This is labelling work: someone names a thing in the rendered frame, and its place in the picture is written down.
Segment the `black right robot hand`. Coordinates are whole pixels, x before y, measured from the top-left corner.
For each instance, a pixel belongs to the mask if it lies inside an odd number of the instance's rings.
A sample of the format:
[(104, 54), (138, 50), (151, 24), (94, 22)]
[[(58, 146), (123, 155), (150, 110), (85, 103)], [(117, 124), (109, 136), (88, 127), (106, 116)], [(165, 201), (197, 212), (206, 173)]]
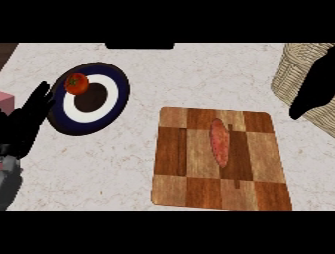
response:
[(324, 106), (335, 96), (335, 46), (311, 66), (297, 95), (289, 108), (289, 117), (296, 120), (306, 111)]

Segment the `reddish sweet potato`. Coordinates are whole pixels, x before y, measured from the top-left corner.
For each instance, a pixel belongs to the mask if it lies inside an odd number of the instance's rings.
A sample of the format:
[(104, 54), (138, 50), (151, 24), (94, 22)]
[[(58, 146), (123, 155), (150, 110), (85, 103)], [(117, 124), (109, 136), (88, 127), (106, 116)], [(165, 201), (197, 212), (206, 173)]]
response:
[(221, 119), (215, 119), (212, 121), (209, 137), (213, 157), (219, 167), (222, 168), (228, 163), (230, 131)]

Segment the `red tomato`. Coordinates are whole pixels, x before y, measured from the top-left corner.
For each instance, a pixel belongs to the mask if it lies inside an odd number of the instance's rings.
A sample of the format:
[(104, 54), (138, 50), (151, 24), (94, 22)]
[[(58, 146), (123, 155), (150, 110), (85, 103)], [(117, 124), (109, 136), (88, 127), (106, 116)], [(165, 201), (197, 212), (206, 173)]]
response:
[(72, 95), (82, 95), (88, 89), (88, 79), (82, 73), (69, 75), (64, 83), (66, 92)]

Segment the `wooden checkered cutting board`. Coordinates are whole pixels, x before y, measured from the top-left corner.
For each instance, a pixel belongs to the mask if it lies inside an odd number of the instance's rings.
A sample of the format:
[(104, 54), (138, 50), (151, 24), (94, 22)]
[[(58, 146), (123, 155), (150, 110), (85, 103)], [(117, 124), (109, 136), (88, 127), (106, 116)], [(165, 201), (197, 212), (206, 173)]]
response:
[(219, 210), (290, 210), (269, 115), (163, 107), (151, 203)]

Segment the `wicker basket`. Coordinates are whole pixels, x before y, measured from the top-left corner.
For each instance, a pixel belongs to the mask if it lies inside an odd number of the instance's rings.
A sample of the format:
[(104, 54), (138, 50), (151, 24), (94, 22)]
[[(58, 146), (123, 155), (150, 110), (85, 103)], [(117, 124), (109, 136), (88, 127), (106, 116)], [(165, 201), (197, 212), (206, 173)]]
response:
[(303, 117), (335, 138), (335, 43), (284, 44), (269, 89), (289, 117)]

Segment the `blue and white plate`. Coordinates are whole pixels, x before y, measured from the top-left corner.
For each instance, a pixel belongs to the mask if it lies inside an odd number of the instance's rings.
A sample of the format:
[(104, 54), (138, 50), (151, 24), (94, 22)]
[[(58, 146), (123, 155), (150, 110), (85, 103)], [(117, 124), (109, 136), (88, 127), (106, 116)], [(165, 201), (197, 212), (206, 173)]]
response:
[[(72, 74), (86, 77), (86, 91), (72, 95), (64, 84)], [(72, 68), (52, 87), (54, 106), (48, 122), (66, 135), (88, 135), (101, 130), (117, 118), (129, 96), (129, 84), (122, 70), (109, 63), (85, 63)]]

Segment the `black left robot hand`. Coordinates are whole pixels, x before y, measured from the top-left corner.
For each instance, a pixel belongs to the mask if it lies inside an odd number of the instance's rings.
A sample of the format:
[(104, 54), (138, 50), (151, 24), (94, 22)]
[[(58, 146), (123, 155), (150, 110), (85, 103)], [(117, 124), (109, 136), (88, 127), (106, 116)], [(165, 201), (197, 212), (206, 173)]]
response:
[(10, 114), (0, 109), (0, 158), (27, 155), (52, 105), (49, 85), (42, 81), (20, 108)]

